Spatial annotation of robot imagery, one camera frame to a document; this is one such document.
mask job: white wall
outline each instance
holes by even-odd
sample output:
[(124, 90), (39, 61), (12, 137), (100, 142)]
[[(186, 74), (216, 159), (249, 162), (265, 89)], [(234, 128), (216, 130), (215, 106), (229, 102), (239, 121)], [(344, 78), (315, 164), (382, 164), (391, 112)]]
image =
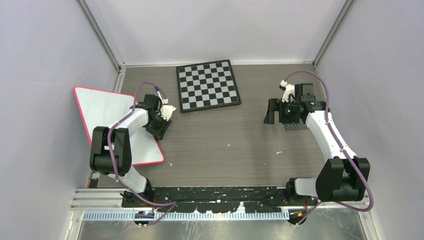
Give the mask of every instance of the white wall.
[(371, 163), (383, 240), (424, 235), (424, 1), (357, 1), (318, 69), (343, 138)]
[(127, 65), (299, 63), (315, 59), (344, 2), (96, 0), (96, 18)]
[(75, 0), (2, 0), (0, 73), (0, 238), (64, 239), (90, 169), (73, 87), (116, 71)]

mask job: black and white checkerboard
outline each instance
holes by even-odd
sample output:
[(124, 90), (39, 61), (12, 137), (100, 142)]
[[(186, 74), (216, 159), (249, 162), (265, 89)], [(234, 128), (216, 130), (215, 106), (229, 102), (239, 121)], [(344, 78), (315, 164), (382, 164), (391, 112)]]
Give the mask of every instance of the black and white checkerboard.
[(241, 104), (230, 60), (176, 67), (182, 113)]

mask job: red border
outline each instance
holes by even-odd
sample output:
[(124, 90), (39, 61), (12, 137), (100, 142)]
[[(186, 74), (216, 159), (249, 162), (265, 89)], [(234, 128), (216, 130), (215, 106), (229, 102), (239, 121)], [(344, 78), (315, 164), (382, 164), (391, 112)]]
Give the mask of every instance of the red border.
[[(77, 91), (76, 90), (78, 88), (79, 89), (90, 89), (90, 90), (95, 90), (95, 91), (100, 91), (100, 92), (111, 93), (111, 94), (126, 95), (126, 96), (130, 96), (130, 97), (133, 97), (133, 98), (134, 98), (134, 96), (133, 95), (130, 95), (130, 94), (117, 93), (117, 92), (113, 92), (113, 91), (106, 91), (106, 90), (95, 89), (95, 88), (84, 87), (84, 86), (76, 86), (76, 87), (73, 88), (73, 94), (75, 95), (76, 104), (78, 104), (79, 114), (81, 115), (82, 123), (84, 124), (84, 128), (85, 128), (85, 133), (87, 134), (88, 142), (90, 143), (90, 146), (91, 146), (92, 145), (92, 140), (90, 139), (89, 130), (88, 130), (87, 125), (86, 125), (86, 120), (84, 119), (83, 111), (81, 110), (80, 101), (78, 100), (78, 96), (77, 96)], [(162, 152), (162, 149), (159, 147), (158, 141), (156, 140), (156, 138), (154, 136), (152, 136), (152, 138), (154, 139), (154, 142), (156, 143), (156, 146), (159, 149), (160, 154), (162, 155), (162, 161), (137, 163), (137, 164), (132, 164), (133, 166), (142, 166), (142, 165), (150, 165), (150, 164), (161, 164), (161, 163), (163, 163), (165, 161), (164, 153)]]

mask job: white square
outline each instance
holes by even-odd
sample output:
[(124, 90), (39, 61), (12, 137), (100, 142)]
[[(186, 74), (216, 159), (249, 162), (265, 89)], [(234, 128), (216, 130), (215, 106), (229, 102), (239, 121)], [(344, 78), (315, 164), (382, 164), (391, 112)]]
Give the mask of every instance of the white square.
[(218, 100), (216, 100), (216, 99), (210, 100), (210, 105), (217, 105), (217, 104), (218, 104)]
[(226, 104), (231, 103), (231, 98), (230, 97), (224, 97), (224, 103), (226, 103)]
[(190, 103), (183, 103), (182, 104), (182, 109), (189, 109), (190, 108)]

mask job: gray wood surface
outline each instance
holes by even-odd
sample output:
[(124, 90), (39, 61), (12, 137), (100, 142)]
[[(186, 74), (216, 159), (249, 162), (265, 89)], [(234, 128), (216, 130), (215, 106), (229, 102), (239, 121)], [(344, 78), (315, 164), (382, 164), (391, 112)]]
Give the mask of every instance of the gray wood surface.
[[(122, 93), (133, 95), (139, 83), (152, 82), (177, 107), (159, 142), (165, 162), (136, 169), (153, 186), (174, 187), (282, 186), (289, 178), (318, 176), (324, 159), (308, 129), (263, 124), (268, 99), (281, 98), (280, 81), (297, 70), (314, 69), (311, 64), (234, 65), (242, 104), (180, 113), (175, 67), (128, 68)], [(313, 83), (318, 100), (323, 99), (312, 75), (298, 73), (289, 83)], [(154, 88), (146, 86), (137, 99), (146, 93), (155, 93)], [(114, 182), (102, 177), (99, 186)]]

